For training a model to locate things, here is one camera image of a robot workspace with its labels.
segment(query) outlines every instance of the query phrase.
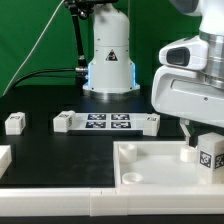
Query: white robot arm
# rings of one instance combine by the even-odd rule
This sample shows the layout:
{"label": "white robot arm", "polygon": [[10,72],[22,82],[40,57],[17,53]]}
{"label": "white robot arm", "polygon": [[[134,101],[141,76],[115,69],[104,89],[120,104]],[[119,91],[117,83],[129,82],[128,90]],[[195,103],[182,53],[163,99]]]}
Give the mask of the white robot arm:
{"label": "white robot arm", "polygon": [[160,51],[152,104],[165,114],[224,127],[224,1],[170,0],[182,13],[202,15],[199,36]]}
{"label": "white robot arm", "polygon": [[135,83],[135,64],[129,56],[129,19],[112,5],[118,0],[67,1],[76,27],[77,18],[74,16],[86,19],[93,14],[94,58],[88,63],[88,68],[79,27],[76,31],[80,43],[77,44],[80,65],[77,72],[88,73],[88,82],[83,86],[84,95],[104,100],[138,95],[140,87]]}
{"label": "white robot arm", "polygon": [[181,12],[191,16],[202,15],[200,31],[224,36],[223,0],[170,0]]}

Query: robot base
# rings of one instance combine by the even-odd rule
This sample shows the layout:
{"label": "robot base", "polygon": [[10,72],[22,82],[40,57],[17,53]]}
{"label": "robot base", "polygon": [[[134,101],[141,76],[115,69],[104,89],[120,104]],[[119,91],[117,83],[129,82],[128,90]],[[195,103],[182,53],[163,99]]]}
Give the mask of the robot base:
{"label": "robot base", "polygon": [[96,99],[101,99],[105,101],[110,100],[126,100],[131,97],[136,97],[140,95],[140,86],[136,85],[132,90],[127,92],[120,93],[108,93],[108,92],[96,92],[95,90],[91,90],[88,86],[83,86],[83,95],[93,97]]}

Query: circular hole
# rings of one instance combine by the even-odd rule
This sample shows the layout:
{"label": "circular hole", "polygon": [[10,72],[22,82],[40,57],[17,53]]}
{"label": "circular hole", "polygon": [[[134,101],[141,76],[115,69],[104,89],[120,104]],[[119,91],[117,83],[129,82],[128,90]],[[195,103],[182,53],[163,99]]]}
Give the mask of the circular hole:
{"label": "circular hole", "polygon": [[121,150],[135,150],[136,146],[133,144],[124,144],[124,145],[120,145],[120,149]]}
{"label": "circular hole", "polygon": [[143,176],[138,173],[126,173],[122,176],[124,184],[141,184],[143,183]]}

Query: cable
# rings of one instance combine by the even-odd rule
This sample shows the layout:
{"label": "cable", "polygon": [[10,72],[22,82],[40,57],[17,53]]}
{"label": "cable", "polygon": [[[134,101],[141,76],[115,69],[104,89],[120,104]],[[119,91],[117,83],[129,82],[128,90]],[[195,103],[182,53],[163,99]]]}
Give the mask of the cable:
{"label": "cable", "polygon": [[20,79],[16,80],[16,82],[14,82],[11,87],[9,88],[12,89],[14,87],[16,87],[20,82],[29,79],[29,78],[35,78],[35,77],[43,77],[43,78],[77,78],[79,76],[77,75],[73,75],[73,76],[62,76],[62,75],[46,75],[46,73],[57,73],[57,72],[75,72],[74,68],[59,68],[59,69],[45,69],[45,70],[39,70],[39,71],[35,71],[32,73],[29,73],[23,77],[21,77]]}
{"label": "cable", "polygon": [[26,57],[26,59],[24,60],[24,62],[20,65],[20,67],[18,68],[18,70],[16,71],[16,73],[13,75],[12,79],[10,80],[9,84],[7,85],[3,96],[8,92],[8,90],[10,89],[10,86],[12,85],[12,83],[14,82],[16,76],[19,74],[19,72],[21,71],[21,69],[23,68],[23,66],[27,63],[27,61],[29,60],[29,58],[31,57],[31,55],[33,54],[34,50],[36,49],[37,45],[40,43],[42,37],[44,36],[45,32],[47,31],[48,27],[50,26],[50,24],[52,23],[54,17],[56,16],[58,10],[60,9],[61,5],[64,3],[64,0],[62,0],[60,2],[60,4],[57,6],[57,8],[55,9],[53,15],[51,16],[49,22],[47,23],[47,25],[45,26],[44,30],[42,31],[40,37],[38,38],[38,40],[36,41],[36,43],[34,44],[33,48],[31,49],[30,53],[28,54],[28,56]]}

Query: black cable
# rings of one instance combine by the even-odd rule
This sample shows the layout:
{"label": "black cable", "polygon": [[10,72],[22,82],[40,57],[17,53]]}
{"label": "black cable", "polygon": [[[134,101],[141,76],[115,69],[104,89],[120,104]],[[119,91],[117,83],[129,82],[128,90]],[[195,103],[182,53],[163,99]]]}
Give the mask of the black cable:
{"label": "black cable", "polygon": [[32,73],[29,73],[23,77],[21,77],[20,79],[18,79],[11,87],[10,89],[16,87],[19,83],[21,83],[22,81],[29,79],[29,78],[34,78],[34,77],[43,77],[43,78],[78,78],[79,76],[60,76],[60,75],[45,75],[46,73],[58,73],[58,72],[75,72],[74,68],[59,68],[59,69],[44,69],[44,70],[39,70],[39,71],[35,71]]}

